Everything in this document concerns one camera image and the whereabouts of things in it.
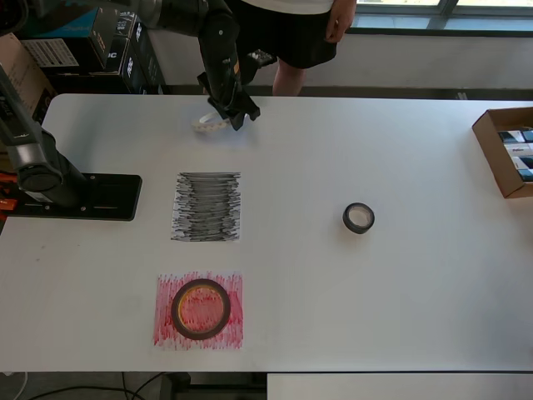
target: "black tape roll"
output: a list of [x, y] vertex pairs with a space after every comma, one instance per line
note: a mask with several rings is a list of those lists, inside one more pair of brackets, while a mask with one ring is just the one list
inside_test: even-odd
[[[195, 288], [210, 288], [211, 290], [215, 291], [220, 296], [222, 300], [222, 305], [224, 307], [221, 319], [219, 320], [218, 324], [213, 329], [210, 329], [206, 332], [194, 332], [187, 329], [187, 327], [183, 324], [180, 318], [180, 301], [185, 295], [187, 295], [187, 293], [189, 293], [189, 291], [194, 290]], [[172, 301], [172, 323], [176, 330], [185, 338], [189, 338], [192, 340], [205, 340], [216, 336], [222, 329], [224, 329], [230, 319], [230, 311], [230, 298], [227, 295], [227, 292], [224, 287], [222, 287], [217, 282], [212, 281], [211, 279], [195, 279], [193, 281], [190, 281], [189, 283], [186, 283], [182, 286], [180, 290], [177, 291], [176, 296]]]
[[[350, 211], [354, 209], [360, 209], [368, 216], [368, 223], [366, 225], [359, 225], [357, 223], [354, 223], [350, 219]], [[372, 225], [374, 225], [375, 220], [376, 218], [374, 216], [374, 212], [371, 210], [370, 207], [368, 207], [366, 204], [363, 204], [362, 202], [353, 202], [348, 207], [346, 207], [346, 210], [344, 210], [344, 213], [342, 214], [342, 221], [344, 222], [346, 227], [352, 232], [359, 234], [363, 234], [368, 229], [372, 228]]]

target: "person's hand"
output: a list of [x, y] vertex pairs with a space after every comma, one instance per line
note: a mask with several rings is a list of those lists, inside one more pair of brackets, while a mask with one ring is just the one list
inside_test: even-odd
[[353, 23], [356, 0], [335, 0], [331, 6], [330, 20], [326, 28], [326, 42], [339, 43], [344, 32]]

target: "orange object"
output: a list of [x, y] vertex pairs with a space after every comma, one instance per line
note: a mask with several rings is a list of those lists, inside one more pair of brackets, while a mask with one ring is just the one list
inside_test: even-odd
[[12, 198], [0, 198], [0, 210], [13, 211], [17, 206], [17, 200]]
[[10, 173], [0, 173], [0, 182], [17, 183], [17, 175], [12, 175]]

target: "box on shelf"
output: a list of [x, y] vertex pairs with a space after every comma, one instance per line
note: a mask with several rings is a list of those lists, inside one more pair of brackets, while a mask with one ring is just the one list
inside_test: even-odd
[[148, 92], [168, 94], [156, 52], [148, 36], [148, 29], [141, 23], [134, 12], [121, 12], [118, 18], [115, 36], [129, 38], [133, 51], [141, 63], [142, 72], [148, 81]]
[[147, 80], [131, 42], [125, 37], [113, 39], [103, 71], [60, 73], [51, 75], [50, 81], [59, 93], [147, 93]]
[[46, 73], [102, 71], [117, 18], [112, 8], [62, 3], [43, 18], [30, 16], [17, 36]]
[[533, 196], [533, 107], [488, 110], [472, 129], [504, 198]]
[[42, 123], [56, 92], [12, 33], [0, 37], [0, 63], [27, 111], [35, 121]]

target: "black shorts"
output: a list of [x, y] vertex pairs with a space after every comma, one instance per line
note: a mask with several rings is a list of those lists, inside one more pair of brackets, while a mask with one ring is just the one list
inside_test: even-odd
[[237, 39], [240, 60], [259, 49], [294, 68], [304, 69], [328, 62], [336, 55], [336, 44], [326, 42], [328, 12], [287, 14], [242, 0], [226, 0], [226, 3], [241, 28]]

